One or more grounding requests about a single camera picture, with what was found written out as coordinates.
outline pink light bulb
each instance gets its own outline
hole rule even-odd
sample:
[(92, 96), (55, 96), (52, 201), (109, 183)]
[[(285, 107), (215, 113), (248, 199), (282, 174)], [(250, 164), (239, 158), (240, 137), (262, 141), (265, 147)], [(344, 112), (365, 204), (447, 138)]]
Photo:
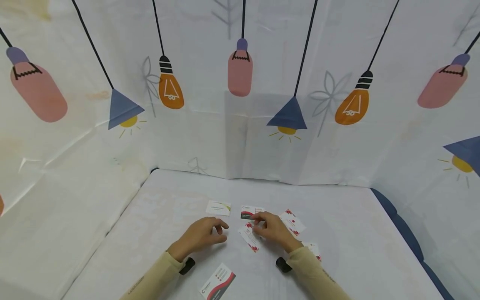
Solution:
[(45, 122), (56, 122), (67, 113), (67, 101), (42, 67), (32, 64), (19, 48), (7, 49), (13, 64), (10, 79), (32, 111)]
[(469, 60), (470, 55), (460, 54), (450, 65), (439, 68), (420, 94), (418, 105), (423, 108), (440, 108), (452, 100), (467, 80), (468, 72), (465, 66)]
[(237, 41), (237, 51), (228, 59), (228, 89), (238, 97), (245, 97), (252, 88), (253, 60), (247, 52), (247, 40)]

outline hand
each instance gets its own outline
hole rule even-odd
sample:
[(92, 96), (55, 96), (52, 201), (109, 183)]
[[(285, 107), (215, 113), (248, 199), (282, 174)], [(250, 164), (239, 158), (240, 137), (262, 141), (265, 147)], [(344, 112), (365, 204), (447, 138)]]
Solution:
[[(215, 227), (218, 235), (212, 234), (213, 227)], [(221, 219), (212, 216), (201, 218), (191, 224), (182, 237), (167, 249), (167, 252), (178, 262), (183, 262), (187, 256), (194, 252), (225, 242), (227, 236), (223, 235), (222, 228), (228, 229), (228, 225)]]
[[(285, 252), (291, 253), (296, 249), (303, 247), (303, 244), (293, 237), (277, 215), (273, 215), (269, 212), (261, 212), (253, 215), (251, 218), (252, 220), (255, 220), (253, 232), (267, 240), (277, 242)], [(261, 221), (265, 221), (263, 227), (259, 226)]]

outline sleeve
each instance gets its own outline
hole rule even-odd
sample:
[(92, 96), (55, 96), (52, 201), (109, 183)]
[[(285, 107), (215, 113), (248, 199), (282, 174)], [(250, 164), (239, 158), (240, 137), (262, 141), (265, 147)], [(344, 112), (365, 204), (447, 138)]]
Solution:
[(184, 263), (177, 262), (164, 252), (150, 270), (143, 275), (120, 300), (156, 300), (165, 287), (177, 276)]
[(350, 300), (341, 286), (322, 268), (308, 247), (296, 249), (289, 253), (289, 256), (288, 265), (315, 300)]

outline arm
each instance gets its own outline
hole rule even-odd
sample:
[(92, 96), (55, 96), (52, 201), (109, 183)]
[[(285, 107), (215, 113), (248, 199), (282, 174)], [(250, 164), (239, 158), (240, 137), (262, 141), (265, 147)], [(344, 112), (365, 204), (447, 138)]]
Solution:
[[(213, 228), (218, 235), (213, 235)], [(179, 275), (183, 261), (192, 254), (214, 244), (227, 241), (223, 228), (228, 225), (215, 217), (205, 217), (194, 222), (187, 231), (164, 252), (120, 300), (156, 300), (167, 285)]]
[(268, 212), (252, 216), (253, 231), (268, 240), (277, 242), (290, 256), (287, 264), (297, 274), (299, 281), (307, 287), (315, 300), (349, 300), (342, 288), (324, 271), (315, 255), (294, 238), (282, 220)]
[(164, 252), (120, 300), (156, 300), (169, 282), (179, 275), (183, 266), (184, 263)]
[(307, 248), (301, 247), (289, 253), (287, 264), (292, 267), (302, 283), (316, 300), (349, 300), (330, 275), (322, 268), (315, 255)]

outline black cord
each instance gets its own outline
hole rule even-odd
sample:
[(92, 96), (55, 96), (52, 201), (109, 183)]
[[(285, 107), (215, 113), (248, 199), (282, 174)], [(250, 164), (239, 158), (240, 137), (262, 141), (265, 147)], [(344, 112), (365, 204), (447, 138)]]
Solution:
[(158, 37), (160, 38), (160, 47), (162, 48), (162, 55), (165, 55), (165, 52), (163, 51), (162, 35), (160, 34), (160, 25), (158, 24), (158, 16), (156, 14), (155, 0), (152, 0), (152, 3), (153, 3), (153, 11), (155, 12), (156, 28), (158, 30)]
[(241, 38), (245, 34), (245, 7), (247, 6), (247, 0), (243, 0), (243, 12), (241, 16)]
[(305, 49), (303, 50), (303, 57), (301, 58), (299, 77), (297, 79), (297, 85), (295, 87), (295, 93), (293, 93), (294, 97), (297, 96), (297, 91), (299, 89), (301, 70), (303, 69), (303, 63), (305, 62), (305, 55), (307, 54), (307, 47), (308, 47), (308, 42), (310, 40), (310, 33), (312, 32), (313, 19), (315, 17), (315, 10), (317, 9), (317, 3), (318, 3), (318, 0), (315, 0), (315, 4), (313, 4), (312, 18), (310, 19), (310, 27), (308, 28), (307, 40), (305, 41)]
[(77, 3), (75, 0), (72, 0), (73, 5), (75, 6), (75, 9), (77, 10), (78, 18), (80, 19), (80, 22), (82, 22), (82, 26), (84, 27), (84, 31), (87, 34), (87, 38), (90, 41), (90, 44), (92, 45), (93, 51), (95, 52), (96, 58), (98, 59), (98, 62), (100, 63), (100, 66), (102, 66), (103, 73), (105, 73), (105, 77), (108, 80), (108, 83), (110, 84), (110, 87), (113, 89), (113, 84), (112, 81), (110, 80), (110, 77), (107, 74), (107, 70), (105, 70), (105, 67), (103, 66), (102, 60), (100, 59), (100, 56), (98, 55), (98, 52), (96, 51), (95, 45), (93, 44), (92, 38), (88, 34), (87, 27), (85, 26), (85, 22), (82, 18), (82, 15), (80, 14), (80, 10), (78, 9)]
[(378, 42), (377, 49), (375, 50), (375, 53), (373, 54), (372, 61), (370, 61), (370, 65), (368, 66), (367, 71), (369, 71), (370, 68), (372, 67), (373, 60), (375, 59), (375, 56), (377, 56), (378, 49), (380, 48), (380, 44), (384, 40), (385, 33), (387, 32), (388, 26), (390, 25), (390, 21), (392, 20), (393, 14), (395, 13), (395, 10), (396, 10), (396, 7), (397, 7), (399, 1), (400, 0), (396, 0), (395, 7), (393, 8), (392, 14), (390, 15), (390, 19), (388, 19), (387, 26), (385, 27), (384, 34), (382, 34), (382, 37), (380, 38), (380, 42)]
[(480, 37), (480, 31), (477, 33), (477, 36), (473, 39), (473, 42), (470, 44), (468, 49), (465, 51), (465, 54), (468, 54), (470, 52), (470, 50), (472, 50), (473, 45), (475, 45), (475, 43), (477, 42), (479, 37)]
[(5, 40), (5, 43), (7, 43), (9, 47), (13, 47), (10, 41), (8, 40), (7, 36), (3, 33), (3, 30), (1, 27), (0, 27), (0, 35), (1, 37), (3, 37), (3, 39)]

